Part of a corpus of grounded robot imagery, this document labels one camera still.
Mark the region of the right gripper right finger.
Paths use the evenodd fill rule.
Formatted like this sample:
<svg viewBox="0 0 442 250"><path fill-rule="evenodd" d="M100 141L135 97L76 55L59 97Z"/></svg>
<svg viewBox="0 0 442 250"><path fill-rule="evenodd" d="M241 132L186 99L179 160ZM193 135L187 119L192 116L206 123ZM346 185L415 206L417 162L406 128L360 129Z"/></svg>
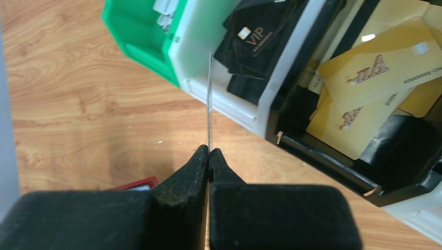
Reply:
<svg viewBox="0 0 442 250"><path fill-rule="evenodd" d="M210 249L232 249L234 226L240 221L235 195L245 182L229 167L219 148L210 153L208 170Z"/></svg>

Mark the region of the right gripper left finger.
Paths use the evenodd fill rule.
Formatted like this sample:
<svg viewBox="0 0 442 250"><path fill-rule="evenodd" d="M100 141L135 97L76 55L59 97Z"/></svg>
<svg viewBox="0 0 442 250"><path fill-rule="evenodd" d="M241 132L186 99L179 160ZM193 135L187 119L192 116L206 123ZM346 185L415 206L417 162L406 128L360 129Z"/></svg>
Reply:
<svg viewBox="0 0 442 250"><path fill-rule="evenodd" d="M200 145L190 159L151 191L150 246L204 249L209 150Z"/></svg>

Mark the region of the red leather card holder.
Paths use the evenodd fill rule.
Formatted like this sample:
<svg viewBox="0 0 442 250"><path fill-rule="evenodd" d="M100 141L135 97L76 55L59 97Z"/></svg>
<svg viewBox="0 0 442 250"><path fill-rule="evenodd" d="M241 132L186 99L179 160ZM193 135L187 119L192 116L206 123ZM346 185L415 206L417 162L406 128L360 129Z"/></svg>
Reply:
<svg viewBox="0 0 442 250"><path fill-rule="evenodd" d="M148 177L146 179L134 181L128 184L120 185L117 187L110 188L108 190L133 190L133 191L148 191L155 186L157 186L156 177Z"/></svg>

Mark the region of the grey card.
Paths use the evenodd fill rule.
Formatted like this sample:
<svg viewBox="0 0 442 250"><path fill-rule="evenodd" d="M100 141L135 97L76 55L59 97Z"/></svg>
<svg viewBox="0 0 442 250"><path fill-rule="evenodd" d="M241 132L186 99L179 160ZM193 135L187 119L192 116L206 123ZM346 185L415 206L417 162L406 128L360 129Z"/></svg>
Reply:
<svg viewBox="0 0 442 250"><path fill-rule="evenodd" d="M212 60L213 54L209 52L209 62L208 62L208 81L207 81L207 95L206 95L206 121L207 121L207 146L208 153L212 151L213 139L212 139Z"/></svg>

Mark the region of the white bin with black parts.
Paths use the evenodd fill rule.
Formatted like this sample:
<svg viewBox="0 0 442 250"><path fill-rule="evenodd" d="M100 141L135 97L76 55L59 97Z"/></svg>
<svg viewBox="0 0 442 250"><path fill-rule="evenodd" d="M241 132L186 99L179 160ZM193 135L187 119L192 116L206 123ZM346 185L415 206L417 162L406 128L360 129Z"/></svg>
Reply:
<svg viewBox="0 0 442 250"><path fill-rule="evenodd" d="M332 44L356 1L306 1L294 30L257 104L227 91L232 75L214 54L227 30L223 23L240 1L187 1L169 50L180 88L206 102L209 52L212 60L213 109L254 134L275 142L279 131L304 131L316 95L307 89L317 65Z"/></svg>

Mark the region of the black parts in bin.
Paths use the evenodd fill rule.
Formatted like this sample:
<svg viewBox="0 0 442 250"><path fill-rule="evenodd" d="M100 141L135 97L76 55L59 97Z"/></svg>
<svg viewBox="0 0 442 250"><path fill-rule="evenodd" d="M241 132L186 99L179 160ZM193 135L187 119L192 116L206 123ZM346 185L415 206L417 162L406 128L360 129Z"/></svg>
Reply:
<svg viewBox="0 0 442 250"><path fill-rule="evenodd" d="M227 91L257 104L306 1L240 1L214 57L232 75Z"/></svg>

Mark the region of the grey metal parts in bin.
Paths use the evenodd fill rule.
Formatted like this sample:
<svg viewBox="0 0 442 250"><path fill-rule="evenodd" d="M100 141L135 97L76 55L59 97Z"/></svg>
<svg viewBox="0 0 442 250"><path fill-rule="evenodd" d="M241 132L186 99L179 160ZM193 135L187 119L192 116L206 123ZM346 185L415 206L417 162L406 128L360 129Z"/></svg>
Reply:
<svg viewBox="0 0 442 250"><path fill-rule="evenodd" d="M178 3L179 0L156 0L154 2L153 10L159 13L156 23L165 33L169 31Z"/></svg>

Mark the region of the green plastic bin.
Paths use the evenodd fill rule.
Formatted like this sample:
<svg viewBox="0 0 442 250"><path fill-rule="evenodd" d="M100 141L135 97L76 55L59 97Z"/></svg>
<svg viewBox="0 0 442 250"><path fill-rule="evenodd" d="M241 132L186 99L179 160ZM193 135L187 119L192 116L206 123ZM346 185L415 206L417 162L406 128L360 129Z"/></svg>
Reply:
<svg viewBox="0 0 442 250"><path fill-rule="evenodd" d="M161 14L154 10L154 1L106 1L102 20L128 58L180 87L169 50L186 3L177 2L168 32L157 22Z"/></svg>

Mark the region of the black plastic bin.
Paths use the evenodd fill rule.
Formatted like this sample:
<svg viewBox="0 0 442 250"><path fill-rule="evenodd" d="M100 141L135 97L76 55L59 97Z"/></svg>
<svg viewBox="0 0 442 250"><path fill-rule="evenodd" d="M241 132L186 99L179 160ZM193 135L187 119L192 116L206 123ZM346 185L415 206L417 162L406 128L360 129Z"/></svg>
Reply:
<svg viewBox="0 0 442 250"><path fill-rule="evenodd" d="M366 21L379 1L356 2L360 7L350 10L333 39L336 52L324 55L307 87L317 97L308 125L323 87L317 72L319 65L351 48L356 31L362 29L355 18ZM357 159L328 146L306 129L295 133L279 131L275 142L270 142L312 164L374 205L386 206L427 194L441 182L441 96L421 118L391 114Z"/></svg>

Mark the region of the wooden pieces in bin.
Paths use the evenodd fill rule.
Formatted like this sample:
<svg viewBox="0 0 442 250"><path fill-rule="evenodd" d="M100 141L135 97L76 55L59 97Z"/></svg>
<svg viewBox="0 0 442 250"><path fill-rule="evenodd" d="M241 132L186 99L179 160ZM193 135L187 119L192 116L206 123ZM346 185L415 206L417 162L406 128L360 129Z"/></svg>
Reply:
<svg viewBox="0 0 442 250"><path fill-rule="evenodd" d="M441 96L441 6L379 1L351 48L318 67L307 132L359 158L391 114L421 118Z"/></svg>

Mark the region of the white bin at end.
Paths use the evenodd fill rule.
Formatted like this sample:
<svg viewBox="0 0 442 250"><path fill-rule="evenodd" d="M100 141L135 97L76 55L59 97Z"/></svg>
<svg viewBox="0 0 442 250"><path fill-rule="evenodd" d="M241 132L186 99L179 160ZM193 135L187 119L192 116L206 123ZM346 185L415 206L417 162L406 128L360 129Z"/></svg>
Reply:
<svg viewBox="0 0 442 250"><path fill-rule="evenodd" d="M441 244L441 183L427 194L385 206L383 210Z"/></svg>

